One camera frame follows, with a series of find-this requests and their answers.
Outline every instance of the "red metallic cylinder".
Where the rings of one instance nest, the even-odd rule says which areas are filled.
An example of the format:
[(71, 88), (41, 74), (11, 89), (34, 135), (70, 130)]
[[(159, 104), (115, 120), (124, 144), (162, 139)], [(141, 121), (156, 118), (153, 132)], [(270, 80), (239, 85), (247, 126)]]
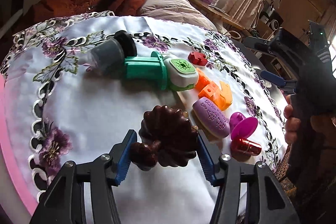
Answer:
[(231, 151), (251, 156), (258, 156), (261, 153), (261, 145), (244, 138), (234, 138), (231, 142)]

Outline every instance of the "red toy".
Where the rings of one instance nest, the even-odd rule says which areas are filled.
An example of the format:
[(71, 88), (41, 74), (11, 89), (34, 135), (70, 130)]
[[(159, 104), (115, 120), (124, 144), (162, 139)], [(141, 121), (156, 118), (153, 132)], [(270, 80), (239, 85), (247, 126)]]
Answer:
[(208, 63), (208, 60), (205, 58), (205, 54), (200, 52), (191, 52), (188, 59), (194, 65), (205, 66)]

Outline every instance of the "tablecloth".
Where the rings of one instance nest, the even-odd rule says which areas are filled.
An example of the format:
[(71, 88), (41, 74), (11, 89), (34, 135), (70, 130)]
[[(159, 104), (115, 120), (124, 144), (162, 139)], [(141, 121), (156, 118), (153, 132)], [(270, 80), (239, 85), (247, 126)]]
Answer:
[[(143, 113), (155, 105), (175, 106), (172, 91), (155, 83), (96, 75), (78, 58), (118, 30), (130, 33), (138, 56), (152, 51), (187, 59), (191, 51), (207, 56), (199, 67), (214, 82), (228, 83), (236, 111), (259, 120), (249, 138), (263, 150), (248, 163), (261, 160), (277, 168), (287, 145), (284, 117), (260, 80), (228, 37), (190, 24), (148, 17), (115, 17), (112, 13), (81, 14), (38, 23), (14, 35), (14, 46), (1, 65), (5, 82), (5, 115), (12, 149), (30, 193), (43, 195), (67, 160), (77, 164), (94, 160), (121, 142), (128, 129), (138, 131)], [(186, 109), (197, 91), (180, 95)], [(231, 139), (221, 140), (230, 154)], [(161, 167), (148, 172), (131, 164), (125, 181), (114, 187), (122, 223), (209, 223), (218, 189), (205, 180), (198, 158), (184, 168)], [(241, 187), (239, 213), (246, 204)], [(85, 186), (87, 222), (92, 223), (90, 190)]]

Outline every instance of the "orange jacket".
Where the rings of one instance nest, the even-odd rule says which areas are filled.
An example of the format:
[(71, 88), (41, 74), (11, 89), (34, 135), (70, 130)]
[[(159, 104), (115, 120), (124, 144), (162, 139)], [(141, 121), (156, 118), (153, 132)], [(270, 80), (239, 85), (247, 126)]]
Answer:
[(135, 16), (145, 0), (41, 0), (33, 5), (15, 28), (22, 31), (38, 22), (54, 17), (66, 17), (85, 12), (111, 10), (117, 16)]

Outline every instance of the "metal screw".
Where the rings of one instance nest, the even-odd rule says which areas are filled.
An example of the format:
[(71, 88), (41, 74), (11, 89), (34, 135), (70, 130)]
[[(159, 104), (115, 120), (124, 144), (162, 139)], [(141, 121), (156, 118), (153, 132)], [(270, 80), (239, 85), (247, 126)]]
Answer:
[(222, 160), (224, 160), (224, 161), (229, 161), (229, 160), (231, 159), (231, 156), (228, 155), (228, 154), (223, 154), (221, 158), (222, 158)]
[(64, 165), (65, 165), (65, 167), (73, 167), (74, 162), (72, 160), (69, 160)]
[(103, 154), (103, 155), (100, 156), (100, 158), (102, 160), (109, 160), (111, 158), (111, 156), (109, 154)]
[(267, 164), (264, 163), (263, 161), (259, 161), (259, 162), (257, 163), (257, 166), (258, 166), (259, 168), (264, 168), (264, 167), (267, 166)]

